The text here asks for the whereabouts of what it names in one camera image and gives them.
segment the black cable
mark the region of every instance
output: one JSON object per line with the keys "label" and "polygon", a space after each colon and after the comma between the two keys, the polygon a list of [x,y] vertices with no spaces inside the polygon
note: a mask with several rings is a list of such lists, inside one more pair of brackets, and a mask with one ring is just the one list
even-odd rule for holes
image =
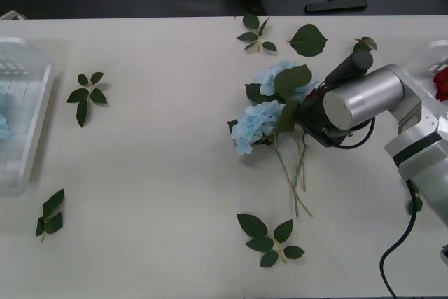
{"label": "black cable", "polygon": [[386,251],[384,253],[384,255],[381,257],[381,260],[379,261],[379,271],[381,272],[381,278],[383,279],[387,289],[389,290],[389,292],[391,293],[391,295],[393,296],[394,299],[397,299],[397,296],[392,291],[391,286],[387,282],[386,275],[384,274],[384,261],[386,260],[387,256],[389,256],[392,251],[397,249],[405,241],[407,236],[409,236],[409,234],[412,231],[412,227],[414,227],[415,218],[417,217],[417,202],[415,200],[414,187],[412,186],[412,184],[409,180],[406,181],[406,186],[407,186],[407,189],[409,189],[409,193],[411,195],[411,203],[412,203],[411,219],[409,220],[409,224],[407,225],[406,231],[402,235],[402,237],[400,237],[400,239],[393,246],[391,246],[388,251]]}
{"label": "black cable", "polygon": [[333,144],[333,146],[335,148],[340,148],[342,150],[353,150],[354,148],[357,148],[359,146],[364,145],[367,142],[367,140],[369,140],[370,136],[373,133],[373,129],[374,128],[375,128],[375,117],[370,120],[369,132],[366,134],[365,138],[363,140],[361,140],[359,143],[357,143],[355,145],[350,145],[350,146],[343,146],[343,145]]}

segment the leaf stem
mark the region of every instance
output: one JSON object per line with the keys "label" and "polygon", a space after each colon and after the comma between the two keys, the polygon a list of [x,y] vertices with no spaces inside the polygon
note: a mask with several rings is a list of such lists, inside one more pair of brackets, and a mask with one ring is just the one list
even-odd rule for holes
{"label": "leaf stem", "polygon": [[278,243],[277,240],[273,236],[271,236],[269,234],[267,234],[267,236],[274,241],[274,243],[277,247],[277,250],[279,251],[279,255],[280,255],[281,259],[283,260],[283,263],[287,264],[286,259],[284,257],[284,249],[281,247],[280,243]]}

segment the flower stem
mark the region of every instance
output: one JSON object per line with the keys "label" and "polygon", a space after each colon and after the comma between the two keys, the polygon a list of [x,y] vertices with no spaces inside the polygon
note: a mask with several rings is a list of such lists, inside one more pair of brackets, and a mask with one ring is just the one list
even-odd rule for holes
{"label": "flower stem", "polygon": [[313,213],[311,213],[310,210],[307,208],[307,206],[305,206],[305,204],[302,202],[302,200],[300,199],[299,195],[295,191],[296,186],[297,186],[298,172],[300,171],[300,167],[302,166],[303,158],[305,157],[305,152],[304,152],[303,156],[301,157],[301,161],[299,162],[299,165],[297,166],[297,171],[295,173],[295,178],[294,178],[295,184],[293,184],[291,182],[291,180],[289,179],[288,171],[286,170],[285,163],[283,161],[283,158],[280,155],[279,150],[277,148],[275,148],[274,150],[275,150],[275,153],[277,154],[277,157],[279,157],[281,166],[283,167],[283,171],[285,172],[285,175],[286,175],[286,178],[288,179],[289,185],[291,186],[291,189],[293,190],[293,198],[294,198],[294,206],[295,206],[295,216],[299,217],[299,208],[298,208],[298,204],[297,204],[297,201],[298,201],[302,205],[302,207],[304,207],[304,209],[307,211],[307,213],[311,217],[314,217]]}
{"label": "flower stem", "polygon": [[307,186],[305,185],[305,152],[308,148],[307,143],[305,141],[305,135],[306,133],[303,134],[302,136],[302,153],[300,154],[300,161],[299,161],[299,168],[298,168],[298,173],[300,173],[300,169],[303,168],[303,174],[302,174],[302,189],[304,192],[307,191]]}
{"label": "flower stem", "polygon": [[276,247],[277,247],[277,250],[279,250],[279,255],[280,255],[281,259],[283,260],[283,263],[286,264],[286,259],[285,259],[285,257],[283,256],[283,254],[284,254],[284,249],[281,247],[280,243],[278,243],[277,240],[276,240],[275,238],[273,238],[273,236],[271,236],[271,235],[269,235],[269,234],[267,234],[267,236],[268,236],[270,239],[272,239],[272,240],[274,241],[274,243],[275,243],[275,245],[276,245]]}
{"label": "flower stem", "polygon": [[289,186],[291,186],[291,189],[293,190],[295,217],[299,217],[299,206],[297,204],[297,200],[300,201],[300,199],[299,199],[297,193],[295,192],[294,185],[291,183],[291,180],[289,179],[289,175],[288,175],[288,171],[286,170],[285,163],[283,162],[283,158],[281,157],[280,152],[277,148],[275,149],[275,153],[277,154],[277,157],[280,160],[281,166],[283,167],[283,171],[285,172],[286,178],[288,179]]}

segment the blue object in basket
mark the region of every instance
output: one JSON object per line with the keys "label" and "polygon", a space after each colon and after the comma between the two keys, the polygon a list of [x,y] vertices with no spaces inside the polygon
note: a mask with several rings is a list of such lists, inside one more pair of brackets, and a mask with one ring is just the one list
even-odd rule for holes
{"label": "blue object in basket", "polygon": [[6,117],[3,115],[6,111],[7,101],[6,95],[0,94],[0,139],[7,139],[11,135]]}

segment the silver cylinder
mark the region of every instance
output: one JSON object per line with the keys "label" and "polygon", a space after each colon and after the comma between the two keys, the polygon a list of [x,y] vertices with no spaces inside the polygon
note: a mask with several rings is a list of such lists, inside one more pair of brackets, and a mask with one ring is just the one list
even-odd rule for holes
{"label": "silver cylinder", "polygon": [[391,70],[380,68],[327,92],[323,108],[335,127],[349,130],[399,104],[404,92],[401,80]]}

